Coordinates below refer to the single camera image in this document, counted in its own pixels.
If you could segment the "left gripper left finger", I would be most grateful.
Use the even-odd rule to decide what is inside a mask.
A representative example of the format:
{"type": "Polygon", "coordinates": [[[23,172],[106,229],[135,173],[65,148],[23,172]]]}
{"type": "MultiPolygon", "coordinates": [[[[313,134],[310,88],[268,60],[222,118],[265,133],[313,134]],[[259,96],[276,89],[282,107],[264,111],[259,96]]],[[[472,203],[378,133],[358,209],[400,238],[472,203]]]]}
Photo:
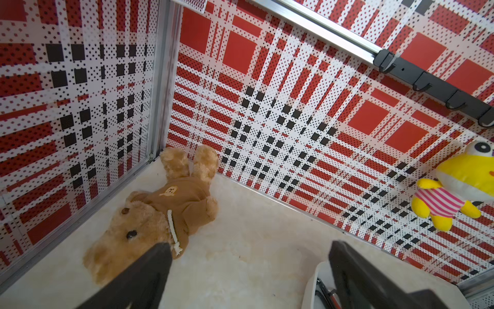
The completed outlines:
{"type": "Polygon", "coordinates": [[[158,308],[172,265],[171,247],[158,243],[79,308],[158,308]]]}

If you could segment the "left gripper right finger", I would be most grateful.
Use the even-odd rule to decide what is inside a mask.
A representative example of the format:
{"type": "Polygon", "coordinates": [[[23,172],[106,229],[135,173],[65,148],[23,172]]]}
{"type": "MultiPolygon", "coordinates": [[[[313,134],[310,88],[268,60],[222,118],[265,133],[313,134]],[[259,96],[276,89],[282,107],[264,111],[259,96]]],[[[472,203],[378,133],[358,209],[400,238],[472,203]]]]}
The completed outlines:
{"type": "Polygon", "coordinates": [[[431,290],[404,292],[346,242],[333,242],[329,264],[342,308],[446,308],[431,290]]]}

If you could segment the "red hex key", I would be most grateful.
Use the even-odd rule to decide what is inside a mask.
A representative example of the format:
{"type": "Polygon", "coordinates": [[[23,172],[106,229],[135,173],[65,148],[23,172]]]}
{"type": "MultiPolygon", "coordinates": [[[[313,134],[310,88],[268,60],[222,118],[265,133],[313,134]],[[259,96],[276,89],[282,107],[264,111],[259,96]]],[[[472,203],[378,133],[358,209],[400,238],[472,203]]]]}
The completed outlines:
{"type": "Polygon", "coordinates": [[[341,306],[338,302],[338,297],[337,297],[335,292],[329,293],[329,299],[330,299],[331,306],[333,309],[341,309],[341,306]]]}

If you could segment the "black medium hex key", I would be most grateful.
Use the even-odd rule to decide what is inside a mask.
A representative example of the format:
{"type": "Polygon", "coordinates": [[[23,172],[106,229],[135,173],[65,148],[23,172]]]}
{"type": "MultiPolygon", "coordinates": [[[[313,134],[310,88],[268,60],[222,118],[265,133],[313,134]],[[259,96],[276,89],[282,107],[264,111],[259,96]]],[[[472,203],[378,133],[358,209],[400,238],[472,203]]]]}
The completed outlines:
{"type": "Polygon", "coordinates": [[[329,291],[326,285],[320,278],[316,279],[316,291],[315,296],[317,296],[323,303],[326,309],[336,309],[334,302],[332,300],[334,292],[329,291]]]}

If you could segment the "white plastic storage box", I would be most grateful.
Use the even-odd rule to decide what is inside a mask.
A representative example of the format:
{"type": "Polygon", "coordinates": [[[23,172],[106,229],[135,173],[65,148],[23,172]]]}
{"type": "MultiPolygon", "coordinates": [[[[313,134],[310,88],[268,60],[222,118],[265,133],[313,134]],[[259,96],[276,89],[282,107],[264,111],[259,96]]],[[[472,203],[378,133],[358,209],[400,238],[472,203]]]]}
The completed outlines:
{"type": "Polygon", "coordinates": [[[323,281],[329,291],[333,291],[337,295],[331,266],[328,261],[321,262],[316,266],[315,272],[307,282],[302,301],[302,308],[325,308],[321,300],[315,296],[317,278],[320,278],[323,281]]]}

